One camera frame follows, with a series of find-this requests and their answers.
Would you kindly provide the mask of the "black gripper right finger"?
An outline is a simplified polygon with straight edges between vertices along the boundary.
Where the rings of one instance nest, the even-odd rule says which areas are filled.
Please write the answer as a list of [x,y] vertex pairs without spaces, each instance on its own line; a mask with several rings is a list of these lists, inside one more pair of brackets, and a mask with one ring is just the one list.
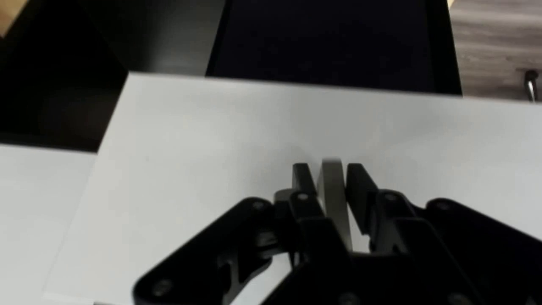
[[437,305],[542,305],[542,243],[449,199],[424,209],[378,189],[360,163],[346,197],[373,255],[407,258]]

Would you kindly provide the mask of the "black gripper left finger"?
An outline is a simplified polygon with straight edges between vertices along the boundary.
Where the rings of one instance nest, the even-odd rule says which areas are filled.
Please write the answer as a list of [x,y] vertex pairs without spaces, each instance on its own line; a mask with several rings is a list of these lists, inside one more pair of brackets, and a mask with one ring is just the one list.
[[249,197],[144,274],[133,289],[134,305],[231,305],[277,255],[293,253],[295,196],[317,206],[307,163],[295,163],[292,187],[273,202]]

